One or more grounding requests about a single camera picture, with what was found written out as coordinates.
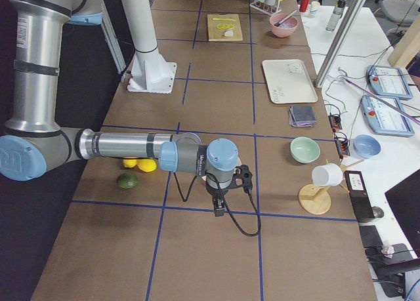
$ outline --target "clear bottle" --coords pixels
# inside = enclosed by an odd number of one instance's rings
[[[343,15],[344,8],[346,7],[346,0],[338,0],[337,4],[334,7],[333,13],[331,14],[331,17],[327,24],[327,31],[334,31],[335,27],[339,23],[340,18]]]

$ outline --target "white cup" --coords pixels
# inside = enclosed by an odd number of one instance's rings
[[[310,4],[309,13],[310,14],[316,14],[318,12],[318,9],[320,8],[321,3],[319,1],[313,1]]]
[[[343,172],[335,163],[320,165],[312,170],[312,181],[317,186],[337,186],[343,181]]]

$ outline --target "table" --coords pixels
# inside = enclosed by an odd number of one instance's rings
[[[202,180],[183,203],[167,172],[136,171],[139,185],[121,191],[115,179],[133,170],[122,169],[120,160],[91,159],[33,300],[376,300],[348,194],[330,189],[333,204],[322,216],[305,212],[297,200],[313,167],[339,162],[322,101],[312,105],[318,123],[294,129],[289,106],[268,97],[265,59],[300,58],[315,78],[304,28],[278,39],[267,15],[248,4],[155,0],[159,51],[178,64],[173,91],[133,94],[125,81],[102,130],[193,131],[205,143],[231,139],[254,174],[261,234],[244,237],[227,214],[215,218]],[[282,2],[284,11],[296,6]],[[238,13],[243,41],[209,43],[209,13]],[[319,143],[317,161],[292,159],[289,145],[298,136]],[[191,175],[178,178],[186,190]],[[255,230],[242,191],[226,199],[239,223]]]
[[[332,10],[333,7],[320,7],[320,10],[315,17],[303,18],[305,33],[311,48],[316,70],[319,70],[322,65],[325,58],[323,54],[327,53],[335,35],[335,32],[331,33],[325,31],[325,26]],[[352,29],[349,31],[340,54],[367,56],[372,53],[381,52],[386,48],[389,48],[388,39],[381,30],[372,12],[368,8],[363,8],[352,26]],[[389,66],[387,58],[392,51],[393,48],[389,48],[385,53],[385,56],[377,64]],[[341,68],[345,70],[351,77],[363,77],[363,79],[353,79],[353,81],[361,87],[366,88],[366,80],[364,79],[366,68],[368,65],[376,63],[378,57],[379,55],[372,55],[364,58],[349,56],[337,57],[329,74],[331,77],[327,79],[323,85],[322,90],[324,99],[337,105],[340,110],[343,111],[342,103],[326,95],[326,90],[330,86],[332,80],[341,74],[338,69]],[[406,78],[409,83],[412,83],[409,76],[406,76]],[[419,107],[419,90],[417,87],[411,87],[411,91],[414,95],[413,99],[404,103]],[[408,249],[411,249],[411,245],[408,243],[406,236],[399,227],[398,222],[387,203],[385,192],[420,168],[420,159],[418,158],[420,153],[419,127],[412,123],[416,134],[411,138],[375,135],[368,127],[360,110],[358,110],[359,101],[362,96],[360,91],[355,90],[348,85],[344,85],[343,83],[332,83],[327,93],[345,103],[348,113],[342,114],[341,123],[343,125],[343,132],[347,134],[349,138],[354,138],[358,134],[369,134],[381,143],[382,151],[380,155],[365,160],[351,168],[351,170],[362,171],[372,206],[378,206],[384,210],[384,218],[370,224],[376,226],[385,245],[403,243]],[[417,115],[417,113],[410,108],[405,107],[404,109],[410,115]],[[358,118],[353,125],[356,112]],[[344,164],[351,164],[360,159],[351,147],[350,149],[352,157],[345,158],[343,161]],[[375,289],[380,300],[390,300],[385,296],[379,284],[375,285]]]

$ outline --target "spoon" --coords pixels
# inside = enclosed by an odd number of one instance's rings
[[[283,19],[281,19],[279,22],[275,23],[274,26],[278,27],[280,24],[283,24],[284,22],[286,22],[287,20],[289,20],[290,17],[292,17],[295,12],[297,12],[297,9],[295,9],[294,11],[290,12],[286,17],[284,17]]]

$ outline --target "blue bowl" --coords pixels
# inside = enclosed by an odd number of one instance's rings
[[[356,153],[364,158],[369,159],[381,152],[380,143],[369,135],[358,135],[353,140],[353,147]]]

